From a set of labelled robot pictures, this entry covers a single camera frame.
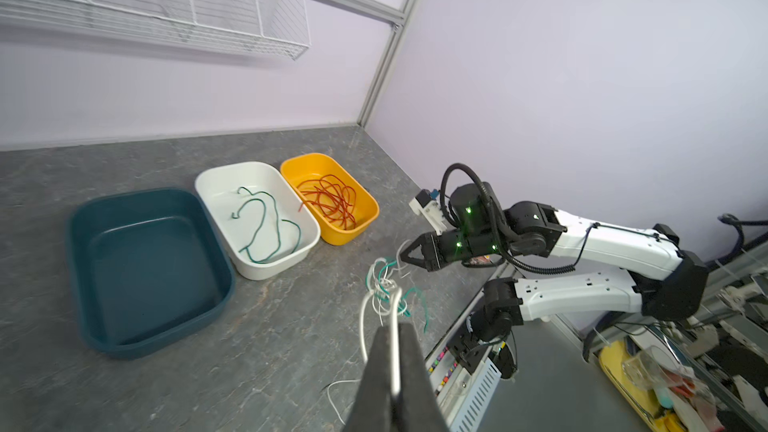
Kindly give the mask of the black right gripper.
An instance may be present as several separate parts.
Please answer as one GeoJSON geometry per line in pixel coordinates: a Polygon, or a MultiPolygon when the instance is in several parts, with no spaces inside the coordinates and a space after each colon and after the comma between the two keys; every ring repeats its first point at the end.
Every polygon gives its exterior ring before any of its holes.
{"type": "Polygon", "coordinates": [[[494,254],[498,254],[498,246],[490,232],[466,235],[456,229],[440,236],[435,232],[419,235],[402,248],[399,260],[435,272],[452,263],[494,254]]]}

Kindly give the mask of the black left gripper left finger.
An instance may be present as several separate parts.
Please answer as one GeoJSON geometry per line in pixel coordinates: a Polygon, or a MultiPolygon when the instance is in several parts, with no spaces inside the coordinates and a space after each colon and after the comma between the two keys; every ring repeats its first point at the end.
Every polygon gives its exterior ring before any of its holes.
{"type": "Polygon", "coordinates": [[[374,335],[362,379],[344,432],[390,431],[393,425],[390,332],[380,327],[374,335]]]}

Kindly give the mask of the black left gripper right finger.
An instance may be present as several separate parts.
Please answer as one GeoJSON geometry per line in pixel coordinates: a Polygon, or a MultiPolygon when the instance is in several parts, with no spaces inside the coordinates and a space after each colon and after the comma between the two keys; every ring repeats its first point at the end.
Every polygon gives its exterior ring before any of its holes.
{"type": "Polygon", "coordinates": [[[400,391],[395,398],[396,431],[448,431],[424,357],[410,323],[398,324],[400,391]]]}

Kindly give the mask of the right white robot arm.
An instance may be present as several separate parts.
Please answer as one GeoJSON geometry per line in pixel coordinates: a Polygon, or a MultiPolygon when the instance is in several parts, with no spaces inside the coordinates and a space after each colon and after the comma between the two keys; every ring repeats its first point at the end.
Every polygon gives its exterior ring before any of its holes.
{"type": "Polygon", "coordinates": [[[403,248],[400,261],[436,272],[454,263],[477,268],[479,258],[490,256],[494,267],[508,264],[532,275],[484,284],[481,299],[447,344],[469,373],[527,322],[602,313],[584,339],[587,357],[597,335],[625,314],[662,322],[691,317],[707,284],[706,264],[682,249],[664,224],[624,227],[535,201],[504,208],[491,184],[462,163],[450,165],[440,187],[421,190],[410,206],[432,229],[403,248]]]}

